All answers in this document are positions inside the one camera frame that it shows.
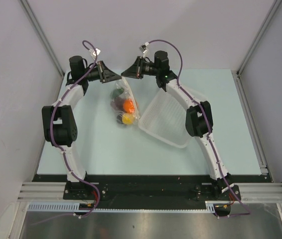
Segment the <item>green fake vegetable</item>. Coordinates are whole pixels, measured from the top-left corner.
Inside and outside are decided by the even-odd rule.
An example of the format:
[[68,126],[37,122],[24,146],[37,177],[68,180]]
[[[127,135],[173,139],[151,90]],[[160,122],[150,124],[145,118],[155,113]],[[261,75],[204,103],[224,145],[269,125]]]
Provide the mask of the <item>green fake vegetable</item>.
[[110,97],[112,99],[115,99],[117,97],[119,97],[122,93],[124,93],[124,88],[116,88],[114,90],[112,90],[111,94],[110,94]]

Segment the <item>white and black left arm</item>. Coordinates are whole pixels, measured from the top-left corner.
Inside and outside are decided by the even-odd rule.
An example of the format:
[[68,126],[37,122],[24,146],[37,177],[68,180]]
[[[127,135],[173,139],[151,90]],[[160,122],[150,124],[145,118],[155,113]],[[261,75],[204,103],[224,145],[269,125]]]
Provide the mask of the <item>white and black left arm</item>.
[[70,72],[66,75],[66,90],[54,104],[41,110],[45,140],[57,148],[63,157],[67,170],[67,180],[77,183],[74,193],[81,199],[88,198],[92,187],[81,182],[86,178],[86,170],[81,165],[75,141],[78,129],[73,110],[88,91],[89,83],[108,83],[122,77],[110,70],[103,61],[94,60],[88,64],[81,56],[69,58]]

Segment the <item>dark purple fake grapes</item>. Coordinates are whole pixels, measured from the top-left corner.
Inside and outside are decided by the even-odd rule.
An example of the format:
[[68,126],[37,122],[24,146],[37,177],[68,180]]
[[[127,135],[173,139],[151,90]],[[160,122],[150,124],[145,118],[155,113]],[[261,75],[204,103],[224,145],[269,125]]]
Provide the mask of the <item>dark purple fake grapes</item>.
[[111,101],[110,105],[116,111],[124,111],[124,107],[123,107],[124,102],[125,99],[121,97],[117,97]]

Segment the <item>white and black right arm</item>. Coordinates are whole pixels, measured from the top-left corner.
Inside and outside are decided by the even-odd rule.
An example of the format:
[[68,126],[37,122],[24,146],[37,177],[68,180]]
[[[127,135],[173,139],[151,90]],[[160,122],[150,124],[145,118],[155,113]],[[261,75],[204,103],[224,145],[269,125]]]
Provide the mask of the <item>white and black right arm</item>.
[[184,108],[185,129],[197,140],[208,163],[213,185],[212,196],[217,200],[223,200],[229,194],[235,195],[233,189],[235,184],[215,145],[210,103],[201,101],[181,85],[179,75],[170,69],[168,53],[165,51],[155,52],[153,62],[138,56],[132,66],[121,73],[123,77],[135,79],[142,79],[145,75],[154,76],[157,86],[171,95]]

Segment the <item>yellow fake fruit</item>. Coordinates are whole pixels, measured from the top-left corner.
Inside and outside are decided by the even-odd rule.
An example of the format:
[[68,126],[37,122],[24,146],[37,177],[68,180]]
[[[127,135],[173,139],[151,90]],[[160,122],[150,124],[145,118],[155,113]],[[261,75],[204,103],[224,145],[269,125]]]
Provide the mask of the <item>yellow fake fruit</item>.
[[135,118],[132,114],[129,114],[129,113],[124,113],[122,115],[122,123],[123,124],[126,124],[126,125],[131,125],[133,124],[135,121]]

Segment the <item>orange fake fruit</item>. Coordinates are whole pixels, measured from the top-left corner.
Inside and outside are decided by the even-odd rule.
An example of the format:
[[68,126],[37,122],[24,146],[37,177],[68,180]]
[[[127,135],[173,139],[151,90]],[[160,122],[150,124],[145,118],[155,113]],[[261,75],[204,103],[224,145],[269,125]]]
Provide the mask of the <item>orange fake fruit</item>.
[[135,112],[135,107],[131,99],[126,99],[123,103],[123,109],[126,113],[132,114]]

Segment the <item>clear zip top bag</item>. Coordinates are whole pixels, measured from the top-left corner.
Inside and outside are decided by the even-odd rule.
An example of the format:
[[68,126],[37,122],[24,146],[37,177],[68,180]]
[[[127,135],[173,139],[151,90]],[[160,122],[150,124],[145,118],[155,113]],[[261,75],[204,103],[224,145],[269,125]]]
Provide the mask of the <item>clear zip top bag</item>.
[[115,82],[110,92],[110,106],[119,127],[136,125],[141,118],[138,102],[125,77]]

